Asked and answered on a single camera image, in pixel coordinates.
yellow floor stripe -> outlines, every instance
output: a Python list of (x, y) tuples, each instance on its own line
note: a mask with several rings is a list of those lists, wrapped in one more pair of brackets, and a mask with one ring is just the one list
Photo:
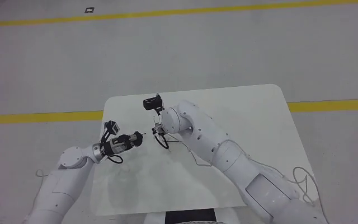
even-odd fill
[(358, 110), (358, 100), (332, 100), (316, 102), (288, 102), (291, 113), (338, 110)]
[(120, 18), (140, 18), (151, 16), (169, 16), (169, 15), (186, 15), (198, 13), (214, 12), (232, 12), (232, 11), (251, 11), (251, 10), (271, 10), (279, 8), (297, 8), (311, 6), (330, 6), (337, 4), (358, 4), (358, 0), (318, 0), (307, 2), (284, 2), (274, 4), (256, 4), (251, 6), (224, 6), (212, 8), (190, 8), (185, 10), (163, 10), (153, 12), (134, 12), (108, 15), (92, 16), (74, 16), (67, 18), (42, 18), (37, 20), (19, 20), (19, 21), (0, 21), (0, 26), (19, 26), (19, 25), (36, 25), (36, 24), (54, 24), (57, 22), (81, 22), (94, 20), (113, 20)]
[[(358, 110), (358, 100), (288, 102), (291, 113)], [(102, 120), (103, 111), (0, 115), (0, 124)]]

tabletop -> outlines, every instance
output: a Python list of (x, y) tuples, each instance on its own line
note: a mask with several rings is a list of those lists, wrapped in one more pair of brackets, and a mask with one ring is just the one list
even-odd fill
[[(107, 160), (95, 167), (92, 212), (104, 216), (245, 206), (237, 188), (216, 168), (197, 166), (181, 143), (171, 142), (166, 150), (154, 140), (151, 128), (159, 117), (143, 108), (143, 100), (155, 94), (117, 96), (106, 101), (103, 122), (117, 122), (118, 135), (136, 130), (147, 134), (140, 147), (121, 154), (123, 164)], [(174, 106), (181, 100), (198, 105), (253, 159), (276, 167), (288, 178), (293, 179), (295, 166), (313, 173), (278, 86), (215, 88), (160, 95), (164, 107)], [(198, 164), (205, 163), (197, 156), (196, 159)], [(302, 177), (303, 174), (298, 174), (298, 179)], [(310, 182), (308, 189), (312, 199), (317, 199)]]

white cable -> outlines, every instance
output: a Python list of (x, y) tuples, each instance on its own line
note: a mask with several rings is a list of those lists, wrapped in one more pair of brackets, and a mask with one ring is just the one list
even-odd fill
[(315, 188), (317, 189), (317, 194), (318, 194), (318, 200), (319, 200), (319, 204), (321, 205), (321, 210), (322, 210), (322, 214), (324, 216), (324, 218), (326, 219), (326, 223), (329, 224), (329, 221), (328, 221), (328, 218), (326, 216), (326, 213), (324, 211), (324, 208), (323, 208), (323, 204), (322, 204), (322, 201), (321, 201), (321, 194), (319, 193), (319, 190), (318, 190), (318, 185), (317, 185), (317, 182), (315, 181), (315, 178), (312, 176), (312, 174), (310, 172), (308, 172), (305, 168), (303, 167), (300, 167), (300, 166), (296, 166), (295, 168), (293, 168), (292, 170), (292, 174), (293, 174), (293, 178), (296, 180), (296, 175), (295, 175), (295, 171), (296, 169), (301, 169), (303, 171), (306, 172), (306, 174), (308, 174), (308, 176), (311, 178)]
[(174, 138), (174, 139), (177, 140), (178, 142), (182, 143), (182, 144), (188, 149), (188, 151), (191, 153), (192, 157), (194, 158), (195, 164), (196, 164), (197, 166), (207, 166), (207, 167), (211, 167), (211, 164), (198, 164), (198, 163), (197, 163), (197, 160), (196, 160), (196, 158), (195, 158), (195, 156), (194, 156), (194, 154), (192, 153), (191, 149), (190, 149), (186, 144), (184, 144), (181, 140), (177, 139), (176, 137), (172, 136), (171, 134), (168, 134), (168, 133), (167, 133), (167, 135), (169, 135), (170, 137)]
[(32, 214), (32, 212), (33, 212), (33, 210), (34, 210), (34, 208), (35, 208), (37, 196), (39, 195), (40, 190), (41, 190), (41, 187), (43, 186), (43, 183), (44, 183), (44, 177), (45, 177), (45, 176), (48, 176), (48, 174), (47, 174), (47, 175), (44, 175), (43, 170), (36, 170), (35, 176), (37, 176), (38, 178), (41, 178), (41, 184), (40, 184), (39, 190), (37, 190), (37, 193), (36, 193), (36, 195), (35, 195), (34, 200), (32, 201), (32, 207), (31, 207), (31, 209), (30, 209), (30, 212), (29, 212), (28, 215), (25, 217), (25, 219), (22, 221), (23, 224), (29, 219), (29, 216)]

floor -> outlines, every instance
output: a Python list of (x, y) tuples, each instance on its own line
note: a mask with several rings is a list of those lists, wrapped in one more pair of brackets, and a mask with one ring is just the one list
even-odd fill
[[(358, 1), (265, 10), (81, 22), (1, 21), (278, 0), (0, 0), (0, 114), (102, 110), (111, 96), (274, 83), (287, 102), (358, 98)], [(358, 223), (358, 112), (292, 113), (328, 218)], [(98, 141), (100, 120), (0, 124), (0, 223), (20, 223), (40, 179), (68, 147)], [(96, 217), (90, 181), (63, 223), (143, 222), (143, 214)], [(237, 208), (242, 223), (260, 223)]]

cable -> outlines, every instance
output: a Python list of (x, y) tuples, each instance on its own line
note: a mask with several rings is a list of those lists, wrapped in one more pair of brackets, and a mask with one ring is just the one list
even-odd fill
[(48, 174), (47, 174), (47, 175), (44, 175), (44, 171), (43, 171), (43, 170), (36, 170), (35, 176), (37, 176), (38, 178), (41, 178), (41, 184), (40, 184), (39, 189), (37, 190), (37, 193), (36, 193), (36, 195), (35, 195), (35, 197), (34, 197), (34, 200), (32, 201), (32, 206), (31, 206), (30, 212), (29, 212), (28, 215), (25, 217), (25, 219), (22, 221), (23, 224), (29, 219), (30, 215), (31, 215), (32, 212), (34, 211), (35, 204), (36, 204), (36, 200), (37, 200), (37, 196), (39, 196), (41, 187), (43, 186), (43, 183), (44, 183), (44, 177), (45, 177), (45, 176), (48, 176)]
[(324, 218), (326, 219), (327, 224), (329, 224), (327, 215), (326, 215), (326, 213), (325, 213), (325, 211), (324, 211), (324, 208), (323, 208), (323, 204), (322, 204), (322, 201), (321, 201), (321, 194), (320, 194), (320, 192), (319, 192), (319, 190), (318, 190), (318, 185), (317, 185), (317, 182), (315, 181), (315, 178), (314, 178), (314, 177), (312, 176), (312, 174), (311, 174), (310, 172), (308, 172), (305, 168), (300, 167), (300, 166), (296, 166), (296, 167), (293, 168), (293, 170), (292, 170), (293, 178), (294, 178), (295, 180), (296, 180), (296, 175), (295, 175), (296, 169), (301, 169), (301, 170), (305, 171), (305, 173), (308, 174), (308, 176), (311, 178), (311, 180), (312, 180), (312, 182), (313, 182), (315, 188), (317, 189), (318, 200), (319, 200), (319, 204), (321, 205), (322, 214), (323, 214)]
[[(120, 162), (115, 161), (115, 160), (111, 159), (112, 157), (120, 158), (121, 161), (120, 161)], [(114, 162), (115, 164), (122, 164), (122, 163), (123, 163), (123, 158), (122, 158), (121, 156), (119, 156), (119, 155), (111, 155), (111, 156), (108, 156), (108, 157), (107, 157), (107, 160), (110, 160), (111, 162)]]
[(157, 140), (157, 142), (158, 142), (163, 148), (165, 148), (166, 150), (169, 150), (169, 145), (168, 145), (168, 142), (167, 142), (166, 138), (165, 138), (164, 136), (161, 136), (161, 137), (163, 138), (164, 143), (165, 143), (166, 145), (163, 145), (162, 142), (160, 142), (160, 140), (157, 138), (157, 136), (154, 136), (154, 138)]
[(171, 142), (180, 142), (180, 143), (182, 143), (182, 144), (188, 149), (188, 151), (191, 153), (192, 157), (194, 158), (195, 164), (196, 164), (197, 166), (207, 166), (207, 167), (211, 167), (211, 166), (212, 166), (211, 164), (198, 164), (198, 163), (197, 163), (197, 160), (196, 160), (196, 158), (195, 158), (195, 156), (194, 156), (194, 154), (192, 153), (191, 149), (190, 149), (186, 144), (184, 144), (181, 140), (177, 139), (176, 137), (172, 136), (171, 134), (168, 134), (168, 133), (167, 133), (167, 135), (169, 135), (170, 137), (172, 137), (172, 138), (174, 138), (174, 139), (177, 140), (177, 141), (171, 141)]

